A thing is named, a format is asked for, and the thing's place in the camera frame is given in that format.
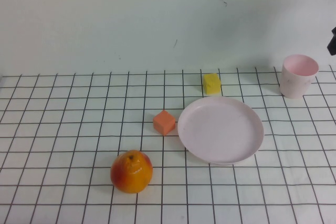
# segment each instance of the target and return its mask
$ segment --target black object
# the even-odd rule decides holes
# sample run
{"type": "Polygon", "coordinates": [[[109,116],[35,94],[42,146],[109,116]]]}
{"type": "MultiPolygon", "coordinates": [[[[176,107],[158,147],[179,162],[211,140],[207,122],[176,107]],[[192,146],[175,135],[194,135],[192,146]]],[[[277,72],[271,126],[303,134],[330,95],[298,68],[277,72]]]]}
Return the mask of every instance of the black object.
{"type": "Polygon", "coordinates": [[[328,45],[328,50],[331,55],[336,55],[336,27],[333,29],[332,33],[334,34],[334,37],[328,45]]]}

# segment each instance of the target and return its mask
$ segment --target pink plastic plate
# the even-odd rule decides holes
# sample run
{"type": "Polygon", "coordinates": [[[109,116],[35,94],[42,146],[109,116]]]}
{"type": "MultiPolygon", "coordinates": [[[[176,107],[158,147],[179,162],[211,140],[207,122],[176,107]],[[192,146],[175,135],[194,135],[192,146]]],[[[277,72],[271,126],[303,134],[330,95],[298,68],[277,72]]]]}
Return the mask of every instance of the pink plastic plate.
{"type": "Polygon", "coordinates": [[[196,157],[229,165],[255,154],[264,128],[247,105],[227,97],[206,97],[191,103],[178,121],[178,135],[196,157]]]}

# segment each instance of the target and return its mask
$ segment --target fake fruit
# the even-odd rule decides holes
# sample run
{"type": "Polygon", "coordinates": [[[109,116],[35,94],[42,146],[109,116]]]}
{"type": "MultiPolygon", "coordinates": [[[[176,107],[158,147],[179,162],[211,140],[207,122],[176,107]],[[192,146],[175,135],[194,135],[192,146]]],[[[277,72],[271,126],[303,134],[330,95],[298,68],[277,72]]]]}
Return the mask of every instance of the fake fruit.
{"type": "Polygon", "coordinates": [[[111,166],[111,181],[124,193],[141,192],[151,181],[153,166],[148,156],[131,150],[119,155],[111,166]]]}

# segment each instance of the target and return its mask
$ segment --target plastic cup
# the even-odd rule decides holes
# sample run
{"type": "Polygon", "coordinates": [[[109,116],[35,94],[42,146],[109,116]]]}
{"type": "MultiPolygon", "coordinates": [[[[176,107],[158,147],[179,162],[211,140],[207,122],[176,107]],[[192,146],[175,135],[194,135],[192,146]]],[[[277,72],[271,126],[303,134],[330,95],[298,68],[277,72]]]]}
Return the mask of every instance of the plastic cup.
{"type": "Polygon", "coordinates": [[[288,56],[282,65],[280,92],[287,98],[301,98],[319,72],[319,65],[306,55],[288,56]]]}

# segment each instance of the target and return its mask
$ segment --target table surface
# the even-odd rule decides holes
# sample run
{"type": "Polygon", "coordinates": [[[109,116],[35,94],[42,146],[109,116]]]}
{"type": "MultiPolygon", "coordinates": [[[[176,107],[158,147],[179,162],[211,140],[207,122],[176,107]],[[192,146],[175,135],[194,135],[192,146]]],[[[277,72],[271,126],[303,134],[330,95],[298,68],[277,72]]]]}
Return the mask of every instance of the table surface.
{"type": "Polygon", "coordinates": [[[0,88],[0,223],[336,223],[336,77],[321,69],[298,100],[279,93],[275,68],[3,77],[0,88]],[[202,74],[262,119],[260,150],[221,167],[190,154],[178,120],[205,96],[202,74]],[[154,171],[139,194],[111,185],[110,166],[144,151],[154,171]]]}

